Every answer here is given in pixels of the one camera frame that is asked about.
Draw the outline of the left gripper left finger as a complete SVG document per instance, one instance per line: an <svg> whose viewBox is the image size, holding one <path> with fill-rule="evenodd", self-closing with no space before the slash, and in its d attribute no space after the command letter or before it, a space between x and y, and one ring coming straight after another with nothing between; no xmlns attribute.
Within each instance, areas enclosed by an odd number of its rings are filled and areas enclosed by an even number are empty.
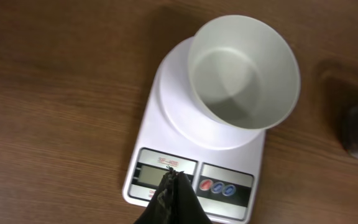
<svg viewBox="0 0 358 224"><path fill-rule="evenodd" d="M134 224L178 223L178 175L179 172L168 167L168 172L163 175L149 205Z"/></svg>

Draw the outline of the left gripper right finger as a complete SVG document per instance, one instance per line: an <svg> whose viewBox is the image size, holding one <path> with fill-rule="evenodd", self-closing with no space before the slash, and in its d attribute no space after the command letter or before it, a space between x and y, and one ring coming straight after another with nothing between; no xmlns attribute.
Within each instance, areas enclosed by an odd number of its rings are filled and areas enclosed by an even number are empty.
<svg viewBox="0 0 358 224"><path fill-rule="evenodd" d="M204 212L186 174L179 172L174 179L172 223L212 224Z"/></svg>

